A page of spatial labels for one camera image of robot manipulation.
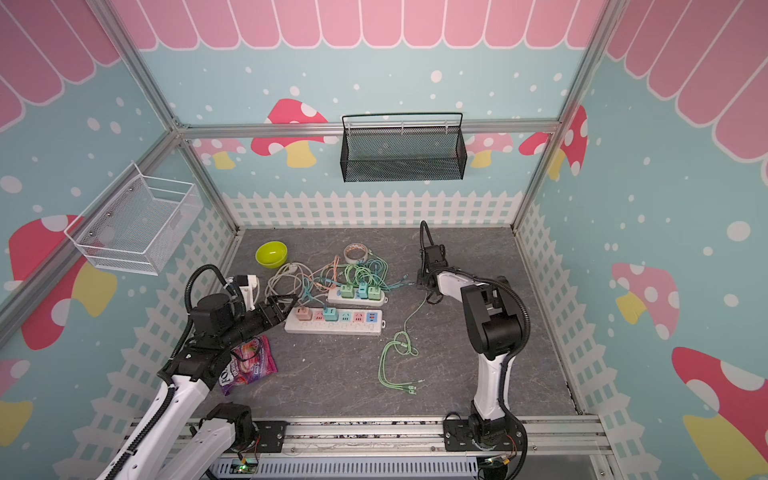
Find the green charger plug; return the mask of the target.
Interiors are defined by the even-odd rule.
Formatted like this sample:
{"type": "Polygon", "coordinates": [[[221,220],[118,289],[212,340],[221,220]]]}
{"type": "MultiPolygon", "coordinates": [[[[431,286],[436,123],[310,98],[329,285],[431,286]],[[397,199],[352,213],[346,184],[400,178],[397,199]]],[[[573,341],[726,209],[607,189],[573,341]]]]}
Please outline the green charger plug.
{"type": "Polygon", "coordinates": [[[351,285],[341,285],[339,287],[339,296],[345,299],[354,299],[355,288],[351,285]]]}
{"type": "Polygon", "coordinates": [[[367,298],[373,301],[379,301],[383,298],[383,293],[380,287],[370,286],[367,289],[367,298]]]}

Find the pink charger plug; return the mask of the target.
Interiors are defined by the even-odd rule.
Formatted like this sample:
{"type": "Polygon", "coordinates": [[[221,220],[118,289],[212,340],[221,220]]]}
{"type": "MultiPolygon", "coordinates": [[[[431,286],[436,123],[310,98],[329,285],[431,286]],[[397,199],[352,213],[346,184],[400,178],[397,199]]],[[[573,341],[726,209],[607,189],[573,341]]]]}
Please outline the pink charger plug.
{"type": "Polygon", "coordinates": [[[295,316],[298,321],[311,321],[314,314],[309,307],[299,307],[295,310],[295,316]]]}

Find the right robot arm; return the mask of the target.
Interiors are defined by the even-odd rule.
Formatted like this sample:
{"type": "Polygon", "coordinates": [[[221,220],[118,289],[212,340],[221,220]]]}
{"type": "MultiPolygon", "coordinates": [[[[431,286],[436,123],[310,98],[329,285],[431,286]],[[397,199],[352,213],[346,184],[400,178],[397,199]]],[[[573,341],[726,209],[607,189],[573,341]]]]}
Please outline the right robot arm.
{"type": "Polygon", "coordinates": [[[462,304],[467,335],[478,355],[478,382],[467,420],[471,440],[483,449],[503,442],[521,451],[526,431],[509,407],[510,370],[527,346],[530,315],[504,276],[482,277],[449,265],[445,246],[420,246],[418,285],[431,304],[448,297],[462,304]]]}

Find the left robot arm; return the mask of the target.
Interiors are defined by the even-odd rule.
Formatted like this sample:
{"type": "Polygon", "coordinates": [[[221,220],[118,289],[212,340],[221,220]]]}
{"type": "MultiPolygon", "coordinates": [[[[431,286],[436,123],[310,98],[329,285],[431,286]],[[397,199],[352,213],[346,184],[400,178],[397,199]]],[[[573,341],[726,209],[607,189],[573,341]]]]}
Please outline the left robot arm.
{"type": "Polygon", "coordinates": [[[233,350],[287,320],[295,295],[269,296],[248,311],[241,295],[216,293],[188,309],[194,335],[161,368],[155,400],[99,475],[101,479],[198,479],[228,450],[251,452],[262,439],[245,405],[221,403],[173,458],[178,436],[236,356],[233,350]]]}

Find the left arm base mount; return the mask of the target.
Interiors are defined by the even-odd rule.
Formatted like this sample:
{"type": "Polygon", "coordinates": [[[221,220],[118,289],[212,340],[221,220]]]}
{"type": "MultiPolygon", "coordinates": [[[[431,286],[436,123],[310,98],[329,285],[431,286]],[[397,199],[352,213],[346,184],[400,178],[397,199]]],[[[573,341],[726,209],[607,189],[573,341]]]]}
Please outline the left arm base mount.
{"type": "Polygon", "coordinates": [[[219,426],[223,426],[225,432],[232,435],[232,442],[225,448],[226,451],[266,454],[282,452],[288,423],[213,418],[202,423],[199,434],[219,426]]]}

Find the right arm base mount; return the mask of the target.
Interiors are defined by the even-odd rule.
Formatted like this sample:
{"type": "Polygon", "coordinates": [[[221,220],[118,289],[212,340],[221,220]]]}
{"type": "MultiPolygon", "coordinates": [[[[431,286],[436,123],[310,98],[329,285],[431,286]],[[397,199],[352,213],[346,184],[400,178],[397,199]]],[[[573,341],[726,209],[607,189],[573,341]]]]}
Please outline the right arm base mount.
{"type": "Polygon", "coordinates": [[[442,422],[443,441],[448,452],[524,452],[527,432],[522,423],[511,418],[483,420],[471,415],[448,415],[442,422]]]}

